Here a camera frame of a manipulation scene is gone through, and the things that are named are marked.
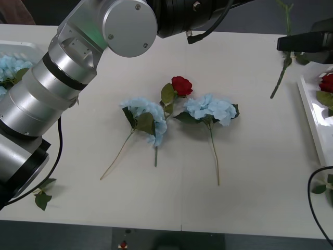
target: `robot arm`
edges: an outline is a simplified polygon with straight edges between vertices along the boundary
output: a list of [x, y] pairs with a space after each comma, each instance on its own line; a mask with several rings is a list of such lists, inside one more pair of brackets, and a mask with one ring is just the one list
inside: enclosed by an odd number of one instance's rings
[[[48, 52], [0, 102], [0, 209], [46, 165], [42, 135], [96, 77], [103, 51], [123, 57], [204, 25], [230, 0], [82, 0], [63, 21]], [[236, 0], [234, 5], [252, 0]]]

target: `white surface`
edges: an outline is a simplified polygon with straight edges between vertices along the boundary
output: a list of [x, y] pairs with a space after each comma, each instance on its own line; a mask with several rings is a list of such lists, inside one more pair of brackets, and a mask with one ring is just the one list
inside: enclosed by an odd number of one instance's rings
[[[0, 26], [0, 31], [1, 39], [45, 46], [56, 28]], [[65, 151], [46, 212], [27, 197], [3, 209], [0, 219], [322, 238], [306, 199], [308, 177], [319, 163], [296, 84], [302, 67], [289, 68], [276, 97], [269, 98], [282, 66], [278, 37], [214, 33], [188, 46], [179, 35], [157, 39], [134, 59], [107, 51], [80, 106], [63, 116]], [[177, 75], [192, 81], [194, 96], [214, 92], [240, 105], [240, 117], [214, 131], [221, 186], [208, 133], [176, 120], [169, 122], [158, 168], [152, 165], [153, 150], [138, 136], [100, 182], [129, 132], [120, 100], [142, 95], [159, 101], [163, 85]], [[43, 174], [56, 157], [56, 127], [46, 139], [53, 144], [52, 158]], [[313, 203], [332, 233], [332, 208], [324, 196], [313, 196]]]
[[333, 117], [328, 117], [328, 107], [317, 100], [316, 93], [320, 90], [321, 77], [331, 71], [332, 65], [312, 62], [298, 79], [298, 87], [323, 167], [333, 166]]
[[[283, 63], [279, 37], [214, 33], [187, 47], [186, 76], [196, 95], [229, 97], [240, 117], [214, 132], [220, 187], [206, 130], [183, 137], [182, 230], [323, 238], [306, 196], [319, 163], [296, 84], [303, 67], [288, 68], [270, 99]], [[333, 237], [333, 209], [324, 195], [312, 199]]]

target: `black cord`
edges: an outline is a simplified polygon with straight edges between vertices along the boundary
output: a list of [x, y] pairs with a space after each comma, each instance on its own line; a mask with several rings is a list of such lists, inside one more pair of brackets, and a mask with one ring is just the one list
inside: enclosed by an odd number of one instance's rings
[[221, 22], [223, 21], [223, 19], [226, 17], [226, 15], [228, 14], [229, 10], [233, 6], [234, 1], [235, 0], [229, 0], [229, 2], [227, 3], [227, 5], [224, 8], [223, 13], [220, 15], [220, 17], [218, 18], [218, 20], [216, 20], [216, 22], [213, 24], [213, 26], [210, 27], [205, 33], [199, 34], [199, 35], [194, 35], [194, 36], [189, 36], [187, 38], [188, 44], [194, 44], [196, 42], [199, 42], [202, 39], [206, 38], [208, 35], [210, 35], [221, 24]]
[[312, 173], [312, 175], [310, 176], [309, 181], [308, 181], [308, 200], [309, 200], [309, 206], [310, 206], [310, 209], [311, 209], [312, 216], [313, 216], [314, 220], [316, 221], [317, 226], [319, 227], [319, 229], [323, 233], [323, 235], [326, 238], [327, 242], [331, 245], [331, 247], [333, 247], [332, 241], [329, 239], [329, 237], [325, 233], [324, 229], [322, 228], [322, 226], [320, 225], [320, 223], [319, 223], [319, 221], [318, 221], [318, 219], [316, 217], [316, 214], [314, 213], [312, 202], [311, 202], [311, 190], [310, 190], [310, 188], [311, 188], [311, 181], [312, 181], [313, 177], [316, 174], [318, 174], [319, 172], [322, 172], [322, 171], [325, 171], [325, 170], [328, 170], [328, 169], [333, 169], [333, 167], [319, 168], [318, 170], [314, 171]]
[[48, 175], [45, 177], [44, 180], [42, 180], [37, 186], [35, 186], [33, 189], [29, 190], [28, 192], [26, 192], [25, 194], [21, 195], [20, 197], [13, 199], [12, 201], [6, 203], [7, 205], [13, 204], [15, 202], [20, 201], [21, 199], [23, 199], [24, 197], [28, 196], [29, 194], [31, 194], [32, 192], [34, 192], [36, 189], [38, 189], [41, 185], [44, 184], [44, 182], [50, 178], [51, 174], [54, 172], [54, 170], [56, 169], [60, 158], [61, 158], [61, 153], [62, 153], [62, 146], [63, 146], [63, 140], [62, 140], [62, 129], [61, 129], [61, 117], [58, 119], [58, 133], [59, 133], [59, 152], [58, 152], [58, 156], [56, 161], [54, 162], [53, 167], [51, 168], [51, 171], [48, 173]]

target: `hydrangea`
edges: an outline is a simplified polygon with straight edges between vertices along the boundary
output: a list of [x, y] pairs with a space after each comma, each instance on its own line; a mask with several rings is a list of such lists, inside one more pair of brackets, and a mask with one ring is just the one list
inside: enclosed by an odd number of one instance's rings
[[198, 99], [191, 98], [184, 104], [184, 108], [197, 120], [212, 115], [223, 126], [229, 126], [231, 119], [237, 115], [236, 108], [229, 101], [213, 98], [213, 94], [206, 94]]
[[31, 68], [33, 65], [29, 61], [23, 61], [10, 56], [0, 58], [0, 82], [7, 78], [13, 79], [20, 69]]
[[0, 86], [0, 101], [4, 98], [5, 94], [7, 93], [7, 90]]
[[156, 137], [147, 134], [147, 142], [154, 143], [155, 147], [161, 145], [163, 135], [167, 131], [168, 126], [165, 121], [163, 108], [160, 105], [153, 103], [143, 97], [137, 97], [121, 102], [120, 107], [127, 107], [135, 118], [138, 118], [143, 113], [151, 113], [155, 121]]

